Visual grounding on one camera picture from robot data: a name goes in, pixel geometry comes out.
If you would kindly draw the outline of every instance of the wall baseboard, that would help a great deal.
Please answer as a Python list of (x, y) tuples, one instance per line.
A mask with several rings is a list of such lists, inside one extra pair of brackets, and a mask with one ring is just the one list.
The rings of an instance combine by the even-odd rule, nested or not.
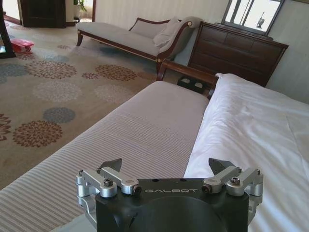
[(66, 22), (67, 27), (74, 27), (75, 24), (76, 24), (75, 22)]
[(11, 23), (15, 23), (17, 25), (21, 25), (21, 20), (19, 20), (17, 18), (10, 17), (10, 16), (7, 16), (7, 15), (4, 15), (4, 20), (8, 21), (8, 22), (11, 22)]

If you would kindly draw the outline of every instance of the striped upholstery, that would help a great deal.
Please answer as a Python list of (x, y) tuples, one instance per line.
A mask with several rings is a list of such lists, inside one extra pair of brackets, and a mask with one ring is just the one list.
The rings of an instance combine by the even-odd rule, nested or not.
[(0, 231), (43, 232), (70, 222), (77, 205), (75, 175), (123, 158), (136, 178), (182, 177), (208, 100), (155, 82), (45, 161), (0, 191)]

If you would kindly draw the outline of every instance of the silver metal bracket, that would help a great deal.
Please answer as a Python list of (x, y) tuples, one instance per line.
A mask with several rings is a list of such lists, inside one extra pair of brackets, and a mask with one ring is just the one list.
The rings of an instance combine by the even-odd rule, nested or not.
[(235, 179), (237, 182), (230, 180), (226, 183), (226, 190), (232, 196), (242, 196), (244, 192), (249, 195), (248, 224), (250, 224), (255, 216), (256, 207), (262, 203), (264, 176), (260, 170), (248, 168)]
[(96, 202), (92, 197), (100, 194), (103, 198), (117, 195), (117, 186), (124, 194), (138, 195), (141, 187), (137, 179), (130, 178), (110, 167), (101, 170), (83, 170), (76, 176), (78, 203), (84, 208), (86, 218), (97, 228)]
[(139, 181), (133, 179), (127, 175), (117, 172), (113, 168), (104, 167), (101, 169), (101, 176), (105, 179), (111, 179), (121, 188), (123, 194), (135, 195), (139, 194), (141, 190), (139, 187)]
[(205, 193), (209, 194), (221, 192), (222, 186), (232, 177), (237, 175), (239, 175), (239, 169), (234, 166), (229, 166), (214, 177), (204, 179), (202, 189)]
[(96, 202), (93, 194), (100, 194), (101, 197), (109, 198), (117, 194), (117, 185), (104, 186), (103, 178), (93, 170), (80, 171), (76, 175), (78, 204), (84, 208), (86, 218), (94, 228), (97, 228)]

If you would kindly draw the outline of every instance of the white pillow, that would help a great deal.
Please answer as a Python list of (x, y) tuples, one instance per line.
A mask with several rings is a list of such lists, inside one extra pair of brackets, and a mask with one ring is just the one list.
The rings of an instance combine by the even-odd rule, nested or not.
[(171, 36), (176, 32), (179, 27), (180, 22), (176, 17), (173, 17), (166, 25), (166, 27), (160, 31), (153, 39), (154, 44), (157, 47), (165, 46), (169, 41)]

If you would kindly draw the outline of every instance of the mirror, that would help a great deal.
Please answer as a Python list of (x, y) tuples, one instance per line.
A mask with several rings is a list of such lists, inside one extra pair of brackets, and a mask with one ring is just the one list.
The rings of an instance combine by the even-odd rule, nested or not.
[(222, 24), (268, 35), (284, 0), (230, 0)]

